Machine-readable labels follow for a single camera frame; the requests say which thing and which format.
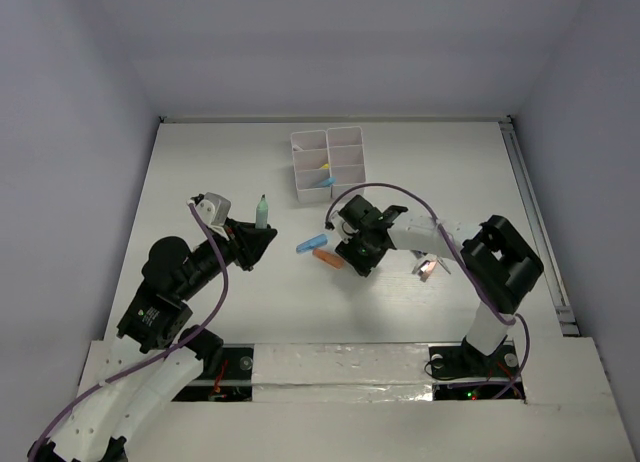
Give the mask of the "green clear highlighter marker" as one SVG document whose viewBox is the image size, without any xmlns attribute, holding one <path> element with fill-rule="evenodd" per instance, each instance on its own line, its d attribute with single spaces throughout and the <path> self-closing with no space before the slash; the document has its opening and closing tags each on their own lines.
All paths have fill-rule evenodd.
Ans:
<svg viewBox="0 0 640 462">
<path fill-rule="evenodd" d="M 269 206 L 266 195 L 263 194 L 257 204 L 255 211 L 255 228 L 264 230 L 268 228 Z"/>
</svg>

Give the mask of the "orange highlighter marker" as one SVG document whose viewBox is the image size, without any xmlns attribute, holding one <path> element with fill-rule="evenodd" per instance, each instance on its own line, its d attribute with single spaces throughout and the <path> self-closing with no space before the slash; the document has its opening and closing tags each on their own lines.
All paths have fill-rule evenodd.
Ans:
<svg viewBox="0 0 640 462">
<path fill-rule="evenodd" d="M 315 248 L 312 254 L 314 257 L 335 269 L 341 269 L 345 265 L 345 261 L 340 256 L 323 249 Z"/>
</svg>

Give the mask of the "blue highlighter marker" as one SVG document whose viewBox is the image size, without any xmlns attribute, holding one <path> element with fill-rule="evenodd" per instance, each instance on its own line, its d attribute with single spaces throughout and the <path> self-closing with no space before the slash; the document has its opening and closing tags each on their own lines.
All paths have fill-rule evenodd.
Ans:
<svg viewBox="0 0 640 462">
<path fill-rule="evenodd" d="M 316 248 L 324 247 L 328 244 L 328 237 L 325 234 L 316 235 L 296 246 L 296 253 L 302 254 L 313 251 Z"/>
</svg>

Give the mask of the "light blue marker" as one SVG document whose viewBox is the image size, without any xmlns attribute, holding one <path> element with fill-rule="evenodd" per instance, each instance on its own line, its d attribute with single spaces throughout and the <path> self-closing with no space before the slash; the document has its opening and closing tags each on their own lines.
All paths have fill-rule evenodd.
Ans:
<svg viewBox="0 0 640 462">
<path fill-rule="evenodd" d="M 334 177 L 329 177 L 329 178 L 324 179 L 324 180 L 320 181 L 319 183 L 317 183 L 315 185 L 315 188 L 331 187 L 334 183 L 335 183 L 335 178 Z"/>
</svg>

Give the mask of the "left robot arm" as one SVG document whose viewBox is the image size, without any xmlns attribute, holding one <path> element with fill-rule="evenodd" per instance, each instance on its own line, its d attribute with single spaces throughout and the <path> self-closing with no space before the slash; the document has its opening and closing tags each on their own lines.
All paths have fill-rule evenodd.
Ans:
<svg viewBox="0 0 640 462">
<path fill-rule="evenodd" d="M 196 248 L 175 236 L 156 241 L 97 381 L 54 419 L 28 460 L 127 460 L 166 405 L 223 363 L 222 339 L 188 324 L 189 300 L 214 278 L 227 281 L 232 264 L 252 270 L 276 235 L 271 226 L 227 219 Z"/>
</svg>

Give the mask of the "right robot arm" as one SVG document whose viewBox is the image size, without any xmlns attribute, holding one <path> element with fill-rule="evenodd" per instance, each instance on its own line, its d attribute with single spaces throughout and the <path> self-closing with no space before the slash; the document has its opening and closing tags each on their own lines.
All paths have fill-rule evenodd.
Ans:
<svg viewBox="0 0 640 462">
<path fill-rule="evenodd" d="M 431 262 L 456 265 L 480 298 L 459 345 L 434 367 L 438 378 L 482 377 L 496 363 L 518 309 L 544 266 L 512 223 L 493 215 L 476 224 L 449 223 L 432 211 L 420 215 L 401 205 L 380 210 L 356 195 L 328 212 L 325 226 L 340 242 L 337 254 L 367 277 L 391 250 L 412 253 L 414 275 L 426 278 Z"/>
</svg>

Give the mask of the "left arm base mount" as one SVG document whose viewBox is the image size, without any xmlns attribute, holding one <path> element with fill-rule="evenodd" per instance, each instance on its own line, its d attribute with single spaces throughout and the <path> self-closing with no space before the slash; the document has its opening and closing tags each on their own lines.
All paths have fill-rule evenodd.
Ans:
<svg viewBox="0 0 640 462">
<path fill-rule="evenodd" d="M 218 368 L 191 383 L 205 389 L 211 402 L 249 402 L 253 398 L 253 345 L 225 345 Z"/>
</svg>

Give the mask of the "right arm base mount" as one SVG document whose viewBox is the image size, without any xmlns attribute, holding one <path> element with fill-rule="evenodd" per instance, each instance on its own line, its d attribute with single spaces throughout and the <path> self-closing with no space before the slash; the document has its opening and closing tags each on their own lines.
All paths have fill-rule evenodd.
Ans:
<svg viewBox="0 0 640 462">
<path fill-rule="evenodd" d="M 434 401 L 489 401 L 526 399 L 518 375 L 515 347 L 502 345 L 490 358 L 467 358 L 461 345 L 429 347 L 424 372 L 432 380 Z"/>
</svg>

